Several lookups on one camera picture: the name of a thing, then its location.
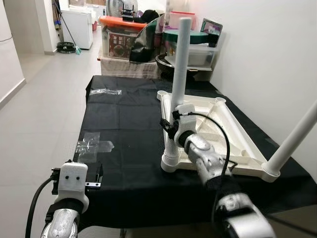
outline red lid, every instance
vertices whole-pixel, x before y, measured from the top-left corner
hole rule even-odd
[[[122,17],[114,17],[114,16],[101,16],[99,21],[106,26],[125,26],[131,27],[138,30],[142,30],[146,24],[144,23],[136,23],[131,21],[123,21]]]
[[[179,13],[179,14],[188,14],[188,15],[195,15],[192,12],[183,12],[183,11],[171,11],[172,13]]]

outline storage box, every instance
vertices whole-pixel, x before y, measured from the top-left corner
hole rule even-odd
[[[192,19],[191,29],[194,30],[196,16],[194,13],[191,12],[180,12],[180,11],[171,11],[169,15],[169,23],[166,26],[166,29],[178,29],[179,28],[179,21],[181,17],[189,17]]]
[[[169,42],[165,59],[175,66],[177,43]],[[191,44],[189,46],[188,69],[211,70],[212,60],[217,48],[208,47],[208,44]]]
[[[120,17],[102,16],[104,57],[128,59],[135,38],[146,24],[123,21]]]
[[[69,0],[69,4],[74,6],[84,6],[86,4],[86,0]]]
[[[97,22],[95,21],[94,23],[93,23],[93,31],[96,31],[97,30]]]
[[[106,0],[87,0],[87,4],[106,5]]]

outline white wall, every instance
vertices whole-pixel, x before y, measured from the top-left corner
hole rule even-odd
[[[0,41],[11,37],[9,23],[0,1]],[[24,79],[12,39],[0,42],[0,102]]]
[[[39,19],[44,51],[55,52],[56,45],[60,41],[55,30],[51,0],[34,0]]]
[[[138,0],[138,9],[142,12],[145,10],[166,10],[166,0]]]
[[[69,0],[59,0],[59,6],[62,10],[67,10],[69,6]]]
[[[5,11],[18,53],[43,53],[42,37],[34,0],[4,0]]]
[[[211,83],[281,144],[317,99],[316,0],[198,0],[223,24]],[[294,152],[317,181],[317,126]]]

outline tiled floor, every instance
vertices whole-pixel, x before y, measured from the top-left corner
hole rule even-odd
[[[18,56],[26,82],[30,82],[36,73],[53,59],[53,56],[44,54],[18,53]]]
[[[72,159],[85,112],[85,88],[100,74],[97,61],[101,31],[81,55],[22,59],[27,85],[0,110],[0,237],[24,237],[28,209],[38,186]],[[42,192],[35,211],[32,238],[40,237],[45,213],[54,196],[52,186]],[[280,217],[304,227],[316,226],[316,207],[288,212]],[[308,237],[273,224],[279,238]],[[118,229],[90,227],[79,238],[119,238]],[[208,224],[129,230],[128,238],[212,237]]]

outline black tablecloth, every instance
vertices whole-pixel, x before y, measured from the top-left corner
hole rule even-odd
[[[121,95],[95,94],[90,90],[122,90]],[[90,204],[81,216],[80,230],[89,226],[135,228],[206,222],[211,217],[214,192],[206,192],[195,171],[169,174],[160,168],[164,151],[158,90],[171,92],[172,83],[135,78],[94,76],[87,87],[87,107],[79,141],[87,132],[99,132],[100,141],[111,141],[110,153],[98,153],[97,163],[87,163],[87,181],[96,177],[98,163],[104,177],[100,190],[89,190]],[[276,144],[227,97],[208,82],[188,82],[186,94],[223,97],[262,154],[269,159]],[[285,211],[316,203],[316,184],[293,159],[274,183],[236,176],[263,212]]]

